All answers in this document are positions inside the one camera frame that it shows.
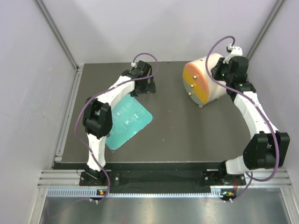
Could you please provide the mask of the white cylindrical drawer organizer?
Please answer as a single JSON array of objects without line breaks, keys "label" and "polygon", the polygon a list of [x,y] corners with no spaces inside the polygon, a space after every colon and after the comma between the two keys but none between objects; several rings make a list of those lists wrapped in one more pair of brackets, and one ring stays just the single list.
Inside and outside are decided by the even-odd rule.
[{"label": "white cylindrical drawer organizer", "polygon": [[216,84],[209,77],[206,71],[206,65],[208,66],[208,69],[211,70],[213,67],[215,67],[220,57],[222,57],[222,55],[218,53],[212,53],[209,56],[209,58],[202,57],[200,59],[190,62],[193,63],[201,71],[201,73],[205,76],[207,81],[209,93],[208,93],[208,100],[204,105],[208,104],[211,101],[219,99],[220,97],[226,94],[226,89]]}]

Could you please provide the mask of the grey bottom drawer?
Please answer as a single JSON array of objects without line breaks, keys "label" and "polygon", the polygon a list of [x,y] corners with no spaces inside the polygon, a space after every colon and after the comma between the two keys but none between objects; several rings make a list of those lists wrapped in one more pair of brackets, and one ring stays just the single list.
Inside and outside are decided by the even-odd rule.
[{"label": "grey bottom drawer", "polygon": [[198,105],[204,105],[207,102],[207,93],[197,84],[189,84],[183,81],[184,88],[188,96]]}]

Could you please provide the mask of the yellow drawer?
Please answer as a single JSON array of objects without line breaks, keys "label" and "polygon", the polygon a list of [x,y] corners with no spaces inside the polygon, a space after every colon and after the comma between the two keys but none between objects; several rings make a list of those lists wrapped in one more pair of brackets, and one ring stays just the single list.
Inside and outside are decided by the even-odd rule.
[{"label": "yellow drawer", "polygon": [[184,70],[183,80],[186,82],[191,96],[195,97],[199,104],[204,105],[208,100],[208,86],[205,77],[197,70]]}]

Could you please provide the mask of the orange drawer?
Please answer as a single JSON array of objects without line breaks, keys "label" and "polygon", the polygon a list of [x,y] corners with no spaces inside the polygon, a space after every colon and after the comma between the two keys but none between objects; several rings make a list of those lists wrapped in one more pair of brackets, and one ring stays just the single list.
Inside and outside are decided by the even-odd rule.
[{"label": "orange drawer", "polygon": [[187,63],[184,66],[183,79],[189,84],[199,85],[208,95],[209,90],[206,78],[193,63]]}]

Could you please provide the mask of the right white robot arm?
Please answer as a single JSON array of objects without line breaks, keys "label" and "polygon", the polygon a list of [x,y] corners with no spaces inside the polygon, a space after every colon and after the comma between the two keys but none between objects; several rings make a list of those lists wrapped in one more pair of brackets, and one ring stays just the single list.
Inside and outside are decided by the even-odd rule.
[{"label": "right white robot arm", "polygon": [[290,143],[288,133],[280,132],[268,119],[259,103],[256,89],[247,80],[249,61],[234,56],[229,62],[220,57],[211,69],[212,77],[226,88],[227,94],[244,118],[251,136],[243,154],[221,163],[218,179],[228,185],[235,175],[264,168],[282,167]]}]

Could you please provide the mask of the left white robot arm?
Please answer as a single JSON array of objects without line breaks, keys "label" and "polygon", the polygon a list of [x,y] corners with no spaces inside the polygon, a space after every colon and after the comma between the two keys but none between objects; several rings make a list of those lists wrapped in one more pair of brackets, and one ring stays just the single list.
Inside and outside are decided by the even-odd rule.
[{"label": "left white robot arm", "polygon": [[152,66],[144,61],[131,65],[132,69],[124,71],[108,90],[86,101],[82,123],[88,137],[89,157],[85,171],[96,185],[106,179],[105,143],[113,127],[112,109],[128,94],[136,97],[156,92]]}]

